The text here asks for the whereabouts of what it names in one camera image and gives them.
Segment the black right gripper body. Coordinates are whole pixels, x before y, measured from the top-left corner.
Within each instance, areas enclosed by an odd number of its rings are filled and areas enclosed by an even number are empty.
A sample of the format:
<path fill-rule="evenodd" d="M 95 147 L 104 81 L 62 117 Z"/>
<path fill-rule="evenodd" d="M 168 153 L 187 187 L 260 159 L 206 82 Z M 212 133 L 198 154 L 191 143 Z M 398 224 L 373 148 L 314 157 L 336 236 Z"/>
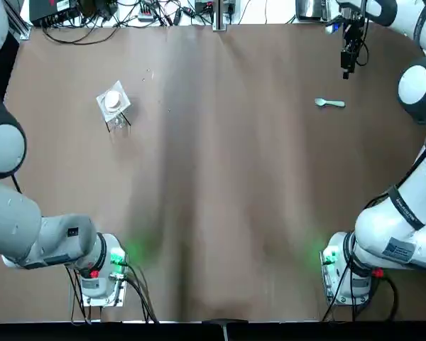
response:
<path fill-rule="evenodd" d="M 365 18 L 360 13 L 351 13 L 343 19 L 342 37 L 345 50 L 358 50 L 364 34 Z"/>

